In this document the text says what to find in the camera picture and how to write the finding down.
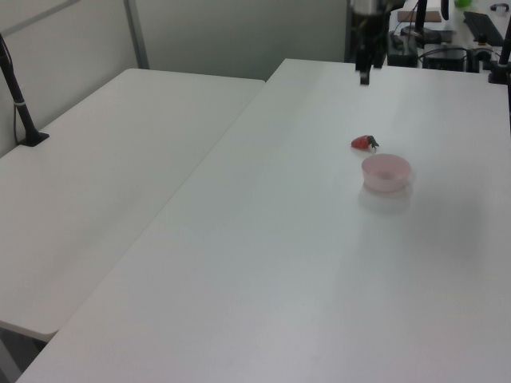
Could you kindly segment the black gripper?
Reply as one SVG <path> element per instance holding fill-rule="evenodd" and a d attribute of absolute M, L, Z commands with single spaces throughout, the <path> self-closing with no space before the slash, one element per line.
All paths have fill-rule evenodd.
<path fill-rule="evenodd" d="M 373 66 L 381 69 L 387 54 L 387 34 L 389 31 L 389 14 L 356 14 L 356 58 L 355 70 L 359 73 L 360 85 L 370 84 L 371 55 L 374 52 Z"/>

